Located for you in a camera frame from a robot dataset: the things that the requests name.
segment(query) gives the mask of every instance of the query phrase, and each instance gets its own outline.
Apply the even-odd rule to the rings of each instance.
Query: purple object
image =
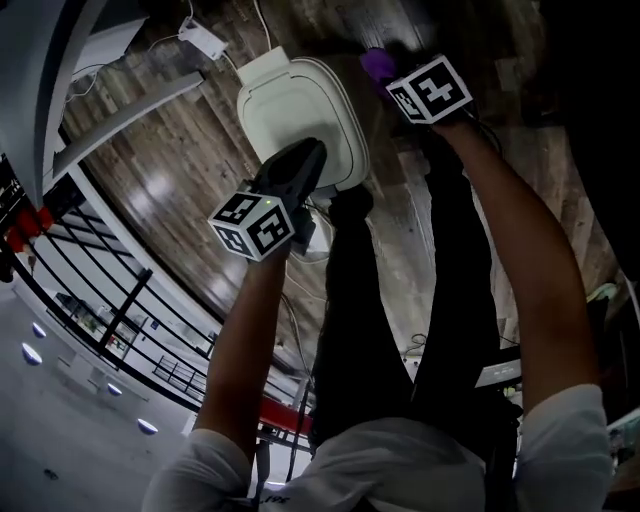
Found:
[[[393,57],[382,48],[371,48],[360,55],[360,64],[375,83],[378,95],[391,99],[386,86],[398,75],[398,67]]]

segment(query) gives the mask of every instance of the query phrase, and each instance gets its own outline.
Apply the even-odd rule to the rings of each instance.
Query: forearm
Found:
[[[513,288],[525,386],[527,376],[536,380],[525,393],[525,408],[570,385],[595,382],[584,288],[560,224],[473,126],[439,133],[467,170]]]
[[[273,356],[287,256],[287,250],[279,250],[249,266],[216,342],[195,425],[227,436],[249,460]]]
[[[442,133],[480,199],[518,304],[583,295],[571,246],[538,195],[471,125],[460,123]]]

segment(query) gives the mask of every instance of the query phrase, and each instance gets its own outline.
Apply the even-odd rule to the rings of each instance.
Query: black pants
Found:
[[[409,417],[481,451],[475,445],[484,432],[470,428],[464,418],[478,404],[473,393],[485,361],[499,350],[490,288],[491,251],[469,181],[461,174],[461,165],[443,168],[452,166],[447,162],[433,159],[426,178],[433,198],[437,280],[415,389],[380,300],[364,216],[336,226],[327,266],[326,315],[314,365],[311,442],[315,446],[365,421]]]

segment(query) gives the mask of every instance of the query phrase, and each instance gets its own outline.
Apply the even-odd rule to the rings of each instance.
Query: wooden floor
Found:
[[[251,0],[197,1],[196,17],[229,41],[238,65],[267,50]],[[476,98],[482,119],[499,135],[507,160],[561,220],[591,290],[616,275],[617,264],[594,219],[562,128],[527,128],[521,104],[544,54],[543,23],[530,0],[262,0],[275,44],[293,54],[358,52],[386,46],[427,55],[443,51]],[[235,112],[240,83],[227,62],[211,62],[189,43],[156,39],[177,32],[189,12],[179,0],[150,2],[151,19],[126,60],[104,68],[95,87],[67,106],[64,127],[77,138],[156,84],[199,69],[206,82],[116,135],[87,158],[91,172],[148,245],[211,307],[233,304],[245,263],[223,250],[206,219],[258,160]],[[75,92],[89,85],[76,84]],[[382,297],[398,346],[426,333],[435,285],[428,164],[405,140],[389,136],[396,120],[381,118],[368,185]],[[291,261],[289,274],[323,295],[324,263]],[[494,257],[493,286],[502,334],[517,339],[517,315],[506,276]],[[324,303],[288,280],[311,360]],[[460,319],[464,321],[464,311]],[[284,309],[282,355],[299,366]],[[354,351],[366,347],[355,340]]]

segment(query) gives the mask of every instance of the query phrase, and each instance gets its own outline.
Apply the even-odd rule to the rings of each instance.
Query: power adapter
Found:
[[[185,18],[178,31],[180,41],[189,41],[211,60],[218,60],[228,43],[193,18]]]

